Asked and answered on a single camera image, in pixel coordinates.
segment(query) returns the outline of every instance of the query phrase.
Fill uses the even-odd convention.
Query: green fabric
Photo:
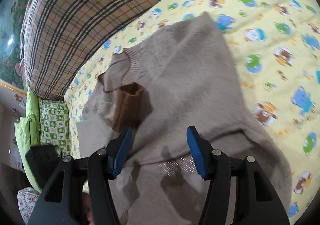
[[[56,146],[59,156],[69,155],[69,111],[64,101],[40,100],[41,144]]]
[[[26,117],[21,117],[19,123],[14,123],[14,131],[24,171],[33,188],[41,192],[41,188],[37,184],[26,160],[26,153],[29,151],[30,147],[40,144],[38,97],[29,89],[26,104]]]

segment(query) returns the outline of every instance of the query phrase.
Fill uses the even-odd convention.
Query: beige sweater
[[[141,123],[127,167],[111,183],[118,214],[127,215],[128,224],[142,224],[140,216],[148,220],[145,224],[189,224],[191,217],[199,219],[207,183],[190,169],[189,160],[170,165],[189,154],[190,125],[231,157],[253,155],[288,209],[289,163],[244,105],[231,53],[207,13],[165,26],[113,55],[112,65],[100,75],[84,106],[84,121],[77,123],[82,157],[117,136],[111,129],[117,96],[113,90],[134,81],[145,88],[138,114]],[[167,164],[175,166],[169,168],[170,177]],[[133,204],[135,197],[139,203]]]

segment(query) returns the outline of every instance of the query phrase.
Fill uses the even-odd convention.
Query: gold frame trim
[[[12,92],[17,93],[18,95],[20,95],[21,97],[27,97],[27,92],[24,90],[21,90],[17,87],[14,87],[6,82],[0,81],[0,87],[4,87],[6,89],[9,89]]]

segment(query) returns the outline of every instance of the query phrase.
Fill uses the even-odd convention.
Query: bed sheet
[[[162,0],[107,40],[74,78],[65,94],[72,155],[80,157],[75,123],[82,120],[82,108],[112,54],[204,11],[224,32],[247,107],[290,162],[293,224],[320,184],[320,9],[315,0]]]

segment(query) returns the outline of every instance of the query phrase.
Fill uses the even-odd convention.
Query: plaid blanket
[[[63,99],[95,51],[159,1],[29,0],[20,58],[27,84],[43,99]]]

